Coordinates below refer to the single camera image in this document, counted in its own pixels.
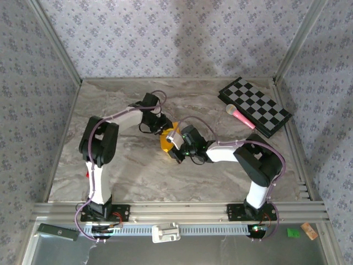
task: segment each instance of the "marble tabletop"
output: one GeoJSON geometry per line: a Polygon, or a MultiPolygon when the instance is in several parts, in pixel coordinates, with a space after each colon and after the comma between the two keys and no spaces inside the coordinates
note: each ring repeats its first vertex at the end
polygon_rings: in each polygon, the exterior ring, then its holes
{"type": "MultiPolygon", "coordinates": [[[[240,140],[256,130],[250,130],[225,112],[226,105],[218,91],[232,80],[87,80],[84,81],[74,108],[49,201],[86,200],[89,182],[87,168],[78,145],[89,117],[108,116],[142,100],[146,92],[160,89],[168,99],[163,112],[172,121],[195,115],[207,121],[220,140],[240,140]]],[[[267,82],[254,82],[273,98],[267,82]]],[[[193,124],[206,140],[212,139],[207,127],[196,119],[193,124]]],[[[273,200],[298,200],[299,188],[284,130],[270,139],[263,139],[276,148],[287,162],[287,171],[273,191],[273,200]]],[[[148,201],[243,201],[251,180],[239,163],[217,162],[202,166],[186,158],[178,165],[160,148],[159,136],[143,134],[137,126],[119,134],[116,153],[108,164],[111,191],[115,202],[148,201]]]]}

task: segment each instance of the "patterned wallpaper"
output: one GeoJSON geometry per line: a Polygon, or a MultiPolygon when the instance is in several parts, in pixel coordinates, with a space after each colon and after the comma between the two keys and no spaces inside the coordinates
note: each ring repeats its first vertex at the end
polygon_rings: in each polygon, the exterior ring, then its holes
{"type": "Polygon", "coordinates": [[[81,78],[273,76],[312,0],[41,0],[81,78]]]}
{"type": "Polygon", "coordinates": [[[353,2],[329,0],[282,90],[308,173],[353,264],[353,2]]]}
{"type": "Polygon", "coordinates": [[[43,197],[76,90],[24,2],[0,1],[0,264],[43,197]]]}

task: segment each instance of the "white clip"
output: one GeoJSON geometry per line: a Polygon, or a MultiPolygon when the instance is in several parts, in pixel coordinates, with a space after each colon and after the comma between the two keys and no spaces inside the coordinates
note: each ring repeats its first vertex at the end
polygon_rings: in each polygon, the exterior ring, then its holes
{"type": "Polygon", "coordinates": [[[178,150],[180,150],[181,145],[184,143],[183,137],[175,131],[169,132],[166,138],[167,141],[173,143],[178,150]]]}
{"type": "Polygon", "coordinates": [[[172,222],[170,224],[160,224],[152,227],[153,243],[171,242],[177,240],[180,240],[178,224],[172,222]]]}

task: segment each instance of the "black and white chessboard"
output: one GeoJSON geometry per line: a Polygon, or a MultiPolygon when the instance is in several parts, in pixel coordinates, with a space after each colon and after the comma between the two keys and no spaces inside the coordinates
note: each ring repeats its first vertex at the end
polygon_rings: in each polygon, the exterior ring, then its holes
{"type": "Polygon", "coordinates": [[[218,97],[226,104],[235,105],[267,138],[277,132],[292,116],[241,77],[220,90],[218,97]]]}

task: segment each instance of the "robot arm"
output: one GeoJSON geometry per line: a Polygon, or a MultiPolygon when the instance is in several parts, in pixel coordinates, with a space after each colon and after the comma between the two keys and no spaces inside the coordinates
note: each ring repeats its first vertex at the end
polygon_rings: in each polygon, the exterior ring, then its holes
{"type": "MultiPolygon", "coordinates": [[[[252,180],[244,201],[245,211],[250,217],[255,218],[264,206],[271,182],[282,169],[280,159],[264,147],[253,144],[219,145],[214,141],[206,142],[192,125],[183,129],[181,135],[169,133],[167,139],[175,146],[170,156],[178,163],[181,163],[185,156],[195,156],[201,162],[208,163],[239,162],[252,180]]],[[[257,134],[250,135],[246,140],[268,145],[257,134]]]]}
{"type": "MultiPolygon", "coordinates": [[[[122,112],[136,107],[153,107],[159,102],[159,98],[153,94],[146,93],[143,101],[129,105],[122,112]]],[[[164,130],[173,128],[172,122],[161,113],[160,107],[152,109],[131,110],[118,118],[103,122],[95,131],[92,139],[93,165],[88,155],[88,140],[93,128],[103,118],[93,116],[89,119],[83,137],[79,144],[79,151],[86,161],[88,177],[90,183],[89,197],[91,202],[88,205],[94,213],[107,218],[111,210],[112,196],[109,188],[109,176],[104,168],[113,159],[117,137],[120,132],[134,126],[145,124],[149,127],[151,133],[161,134],[164,130]]]]}

